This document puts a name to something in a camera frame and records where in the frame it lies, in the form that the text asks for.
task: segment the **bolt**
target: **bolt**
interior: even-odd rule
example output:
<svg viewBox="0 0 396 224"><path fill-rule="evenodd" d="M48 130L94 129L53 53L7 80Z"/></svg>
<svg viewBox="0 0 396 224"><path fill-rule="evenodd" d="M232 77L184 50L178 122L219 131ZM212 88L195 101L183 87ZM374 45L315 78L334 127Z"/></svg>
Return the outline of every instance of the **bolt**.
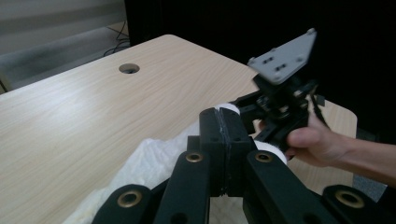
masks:
<svg viewBox="0 0 396 224"><path fill-rule="evenodd" d="M314 28L309 29L306 33L312 35L315 32Z"/></svg>
<svg viewBox="0 0 396 224"><path fill-rule="evenodd" d="M299 96L301 96L301 94L303 94L303 92L300 91L300 90L297 90L297 91L295 91L295 92L293 93L293 96L294 96L294 97L299 97Z"/></svg>
<svg viewBox="0 0 396 224"><path fill-rule="evenodd" d="M254 60L255 60L256 58L250 58L249 60L248 60L248 62L247 63L254 63Z"/></svg>
<svg viewBox="0 0 396 224"><path fill-rule="evenodd" d="M279 111L281 113L286 113L286 112L288 112L288 110L289 110L289 106L288 105L284 105L284 106L279 108Z"/></svg>

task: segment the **screw hole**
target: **screw hole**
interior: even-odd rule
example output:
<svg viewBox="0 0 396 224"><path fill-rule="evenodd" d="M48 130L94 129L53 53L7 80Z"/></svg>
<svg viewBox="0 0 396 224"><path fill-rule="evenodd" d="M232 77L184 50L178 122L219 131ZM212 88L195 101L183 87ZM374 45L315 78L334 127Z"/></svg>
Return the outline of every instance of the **screw hole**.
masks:
<svg viewBox="0 0 396 224"><path fill-rule="evenodd" d="M186 156L186 160L189 162L198 162L201 161L203 158L204 158L203 155L196 152L192 152Z"/></svg>
<svg viewBox="0 0 396 224"><path fill-rule="evenodd" d="M142 200L142 194L137 190L129 190L121 194L117 199L117 203L120 207L128 208L135 206Z"/></svg>
<svg viewBox="0 0 396 224"><path fill-rule="evenodd" d="M318 218L314 214L305 214L304 215L304 222L306 224L320 224L320 223L322 223L320 221L320 218Z"/></svg>
<svg viewBox="0 0 396 224"><path fill-rule="evenodd" d="M256 154L256 160L261 161L261 162L270 162L272 161L272 156L269 154L266 154L265 152L259 152Z"/></svg>
<svg viewBox="0 0 396 224"><path fill-rule="evenodd" d="M184 213L176 213L171 217L172 224L186 224L189 220L187 219L186 214Z"/></svg>
<svg viewBox="0 0 396 224"><path fill-rule="evenodd" d="M363 208L364 201L363 199L350 191L347 190L337 190L335 192L335 198L346 206L353 207L353 208Z"/></svg>

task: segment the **table surface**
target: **table surface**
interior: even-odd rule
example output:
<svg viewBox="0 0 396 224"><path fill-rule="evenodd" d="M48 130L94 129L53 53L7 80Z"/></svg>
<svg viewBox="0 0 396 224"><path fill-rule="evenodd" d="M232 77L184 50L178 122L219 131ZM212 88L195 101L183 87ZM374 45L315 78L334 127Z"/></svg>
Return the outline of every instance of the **table surface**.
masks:
<svg viewBox="0 0 396 224"><path fill-rule="evenodd" d="M134 63L140 70L124 74ZM170 139L199 113L257 90L244 64L173 35L0 95L0 222L62 223L102 189L145 138ZM326 102L338 133L357 118ZM297 160L290 168L313 191L351 185L352 174Z"/></svg>

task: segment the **wall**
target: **wall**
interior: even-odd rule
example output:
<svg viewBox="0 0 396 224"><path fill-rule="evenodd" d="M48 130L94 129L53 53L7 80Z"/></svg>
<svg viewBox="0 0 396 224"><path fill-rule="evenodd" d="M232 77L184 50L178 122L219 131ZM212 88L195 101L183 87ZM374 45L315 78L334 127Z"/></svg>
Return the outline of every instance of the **wall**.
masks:
<svg viewBox="0 0 396 224"><path fill-rule="evenodd" d="M125 20L122 0L2 0L0 55Z"/></svg>

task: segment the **human hand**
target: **human hand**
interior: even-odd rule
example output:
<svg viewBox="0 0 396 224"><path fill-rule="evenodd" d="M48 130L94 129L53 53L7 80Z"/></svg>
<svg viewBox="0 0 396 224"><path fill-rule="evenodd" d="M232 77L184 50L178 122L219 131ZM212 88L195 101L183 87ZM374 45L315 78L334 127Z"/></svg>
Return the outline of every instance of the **human hand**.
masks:
<svg viewBox="0 0 396 224"><path fill-rule="evenodd" d="M295 156L315 166L334 166L345 155L345 137L334 133L310 114L307 127L293 130L287 138L290 148L285 155Z"/></svg>

